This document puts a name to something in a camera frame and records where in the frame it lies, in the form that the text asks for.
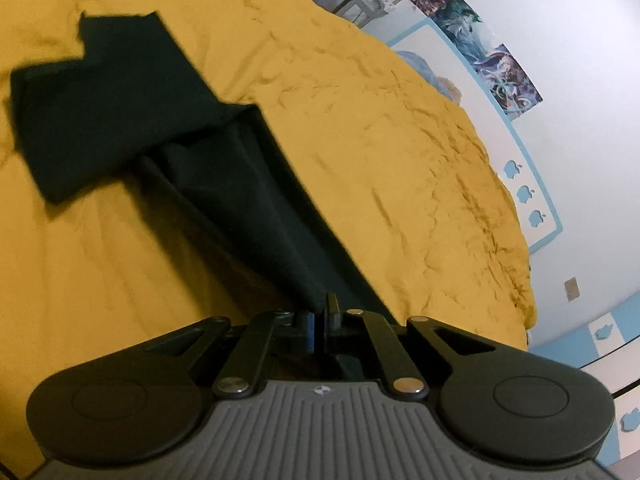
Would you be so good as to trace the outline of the black pants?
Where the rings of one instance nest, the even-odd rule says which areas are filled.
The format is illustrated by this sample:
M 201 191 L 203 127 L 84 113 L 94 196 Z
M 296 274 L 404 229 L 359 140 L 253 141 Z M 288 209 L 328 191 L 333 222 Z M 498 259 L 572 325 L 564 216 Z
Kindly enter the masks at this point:
M 260 109 L 221 102 L 156 14 L 83 16 L 81 58 L 10 76 L 18 142 L 41 195 L 59 204 L 131 172 L 280 304 L 320 310 L 327 294 L 389 316 L 322 218 Z

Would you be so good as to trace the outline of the yellow bed quilt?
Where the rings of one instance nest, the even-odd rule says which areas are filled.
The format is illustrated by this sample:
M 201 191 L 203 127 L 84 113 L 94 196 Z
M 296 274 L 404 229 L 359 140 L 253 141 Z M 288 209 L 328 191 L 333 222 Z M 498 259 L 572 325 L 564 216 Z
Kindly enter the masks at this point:
M 398 321 L 428 315 L 526 347 L 528 250 L 468 115 L 311 1 L 1 0 L 2 74 L 81 56 L 81 15 L 151 12 L 219 99 L 260 107 Z M 25 408 L 44 378 L 209 315 L 243 321 L 265 294 L 134 182 L 48 205 L 2 118 L 1 458 L 18 476 L 42 462 Z

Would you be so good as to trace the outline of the white blue headboard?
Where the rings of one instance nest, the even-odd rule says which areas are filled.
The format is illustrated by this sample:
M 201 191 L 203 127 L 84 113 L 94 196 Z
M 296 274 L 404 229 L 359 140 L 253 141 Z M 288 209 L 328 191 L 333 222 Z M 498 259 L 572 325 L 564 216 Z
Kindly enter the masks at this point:
M 423 21 L 390 40 L 394 51 L 423 58 L 437 76 L 461 92 L 460 106 L 485 144 L 491 167 L 511 194 L 530 252 L 552 242 L 563 229 L 544 180 L 512 122 L 480 75 L 451 41 L 430 21 Z

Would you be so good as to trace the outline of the blue patterned pillow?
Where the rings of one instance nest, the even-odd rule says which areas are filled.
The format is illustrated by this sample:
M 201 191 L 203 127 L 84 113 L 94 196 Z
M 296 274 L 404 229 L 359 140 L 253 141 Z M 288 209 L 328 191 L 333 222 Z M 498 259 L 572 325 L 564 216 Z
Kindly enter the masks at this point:
M 422 56 L 414 52 L 404 50 L 396 51 L 396 54 L 400 58 L 402 58 L 408 65 L 410 65 L 428 84 L 434 87 L 442 96 L 456 104 L 461 103 L 462 92 L 449 78 L 436 75 L 434 70 L 431 69 L 431 66 L 429 66 L 426 62 L 425 58 L 422 58 Z

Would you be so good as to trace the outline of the anime poster strip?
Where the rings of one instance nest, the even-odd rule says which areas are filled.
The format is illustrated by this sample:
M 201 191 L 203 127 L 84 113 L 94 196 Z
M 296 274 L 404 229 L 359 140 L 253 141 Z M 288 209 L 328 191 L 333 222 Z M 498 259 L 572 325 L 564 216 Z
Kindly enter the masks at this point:
M 465 0 L 408 0 L 429 18 L 480 77 L 506 114 L 515 119 L 542 102 L 533 81 Z

